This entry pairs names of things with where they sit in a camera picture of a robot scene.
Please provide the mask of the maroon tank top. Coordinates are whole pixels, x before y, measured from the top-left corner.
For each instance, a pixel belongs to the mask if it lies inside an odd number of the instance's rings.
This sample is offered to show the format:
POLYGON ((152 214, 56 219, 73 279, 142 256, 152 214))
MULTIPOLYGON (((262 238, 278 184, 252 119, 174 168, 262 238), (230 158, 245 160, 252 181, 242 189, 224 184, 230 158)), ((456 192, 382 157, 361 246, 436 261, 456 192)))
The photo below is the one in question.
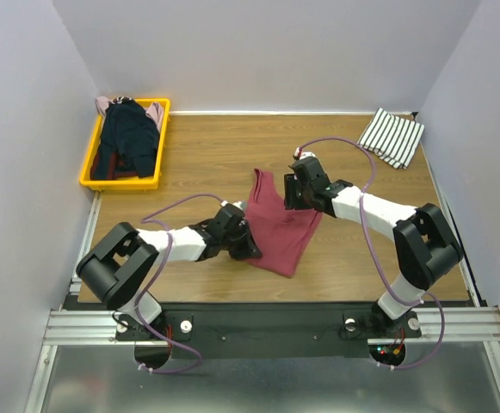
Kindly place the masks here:
POLYGON ((273 173, 255 169, 245 218, 262 255, 250 265, 286 278, 294 277, 299 261, 323 217, 315 210, 287 210, 275 189, 273 173))

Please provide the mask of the black white striped tank top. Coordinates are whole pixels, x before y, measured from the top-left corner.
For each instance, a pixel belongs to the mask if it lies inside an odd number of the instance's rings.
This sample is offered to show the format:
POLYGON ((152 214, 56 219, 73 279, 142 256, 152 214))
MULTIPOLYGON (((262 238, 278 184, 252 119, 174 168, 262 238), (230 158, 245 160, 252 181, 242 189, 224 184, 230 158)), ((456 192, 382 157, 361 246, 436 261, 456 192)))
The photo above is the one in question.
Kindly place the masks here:
POLYGON ((423 124, 378 108, 357 144, 394 169, 407 169, 423 132, 423 124))

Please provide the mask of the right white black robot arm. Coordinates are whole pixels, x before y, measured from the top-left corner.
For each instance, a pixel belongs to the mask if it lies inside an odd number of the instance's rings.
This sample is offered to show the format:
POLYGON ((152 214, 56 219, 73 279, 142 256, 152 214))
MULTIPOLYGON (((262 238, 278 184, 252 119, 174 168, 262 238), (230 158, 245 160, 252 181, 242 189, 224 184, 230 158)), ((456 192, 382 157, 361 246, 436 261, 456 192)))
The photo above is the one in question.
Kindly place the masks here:
POLYGON ((369 316, 375 333, 389 336, 397 330, 401 318, 462 260, 460 243, 438 206, 397 204, 367 194, 351 182, 333 182, 310 152, 297 156, 290 169, 284 175, 286 209, 313 209, 356 222, 367 245, 372 244, 371 230, 394 243, 399 274, 392 283, 380 276, 386 291, 373 303, 369 316))

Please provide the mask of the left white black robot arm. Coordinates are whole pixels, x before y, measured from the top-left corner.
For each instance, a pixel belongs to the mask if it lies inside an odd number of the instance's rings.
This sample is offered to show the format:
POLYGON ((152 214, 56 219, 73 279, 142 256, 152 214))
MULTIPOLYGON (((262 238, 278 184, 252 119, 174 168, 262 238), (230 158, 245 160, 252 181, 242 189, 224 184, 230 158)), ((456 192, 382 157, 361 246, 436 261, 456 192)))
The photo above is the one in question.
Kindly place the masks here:
POLYGON ((142 287, 151 268, 169 262, 202 262, 223 250, 237 261, 260 258, 246 207, 245 201, 224 201, 213 218, 176 230, 138 230, 121 222, 81 259, 76 274, 107 309, 135 320, 145 338, 158 338, 166 319, 161 305, 142 287))

